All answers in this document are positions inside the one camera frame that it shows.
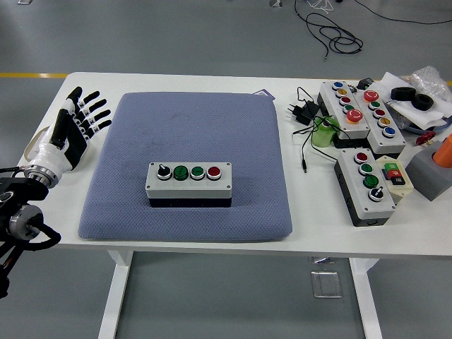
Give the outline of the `white and black robot left hand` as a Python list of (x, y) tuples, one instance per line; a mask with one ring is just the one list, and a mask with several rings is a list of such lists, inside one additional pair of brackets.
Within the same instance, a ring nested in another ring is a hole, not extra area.
[(90, 139), (112, 121), (105, 108), (106, 99), (95, 91), (83, 96), (80, 86), (75, 88), (58, 111), (56, 121), (50, 126), (39, 144), (39, 153), (27, 166), (25, 175), (56, 179), (73, 170), (88, 147)]

